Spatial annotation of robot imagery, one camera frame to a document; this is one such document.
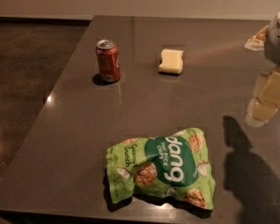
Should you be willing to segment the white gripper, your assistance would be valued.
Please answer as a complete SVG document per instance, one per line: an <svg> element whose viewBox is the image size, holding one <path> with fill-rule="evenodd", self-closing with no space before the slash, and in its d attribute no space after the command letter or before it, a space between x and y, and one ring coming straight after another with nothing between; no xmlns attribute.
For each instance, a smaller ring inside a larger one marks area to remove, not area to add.
<svg viewBox="0 0 280 224"><path fill-rule="evenodd" d="M252 51L264 50L265 57L280 64L280 10L266 25L245 42ZM280 65L270 72L261 72L248 104L245 123L261 127L268 123L280 108Z"/></svg>

